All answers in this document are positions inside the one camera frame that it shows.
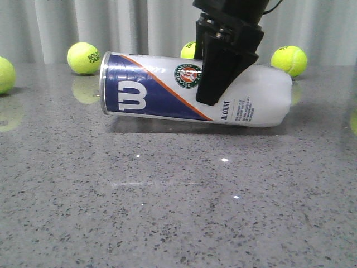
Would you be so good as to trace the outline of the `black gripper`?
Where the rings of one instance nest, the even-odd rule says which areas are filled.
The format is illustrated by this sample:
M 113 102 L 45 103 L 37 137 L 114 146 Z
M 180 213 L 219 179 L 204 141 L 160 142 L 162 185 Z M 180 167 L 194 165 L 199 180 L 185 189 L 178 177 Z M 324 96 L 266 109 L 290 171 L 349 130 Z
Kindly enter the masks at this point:
M 202 10 L 196 21 L 194 59 L 203 59 L 196 100 L 213 106 L 258 59 L 264 1 L 193 1 L 193 6 Z

